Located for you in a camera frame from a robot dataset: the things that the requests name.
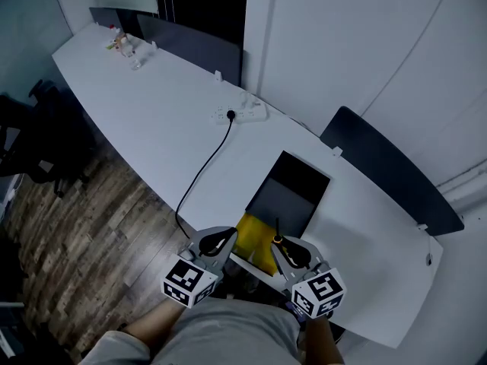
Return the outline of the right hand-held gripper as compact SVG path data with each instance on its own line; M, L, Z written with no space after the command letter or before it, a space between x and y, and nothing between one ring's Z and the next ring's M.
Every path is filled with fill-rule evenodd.
M316 319L341 305L346 286L315 245L294 237L275 236L271 253L285 277L289 300L302 314Z

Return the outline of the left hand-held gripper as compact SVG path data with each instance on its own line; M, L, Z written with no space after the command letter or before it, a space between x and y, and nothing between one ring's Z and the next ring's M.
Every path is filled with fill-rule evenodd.
M189 245L173 254L163 268L163 294L193 308L208 297L224 277L238 232L235 227L211 227L193 234Z

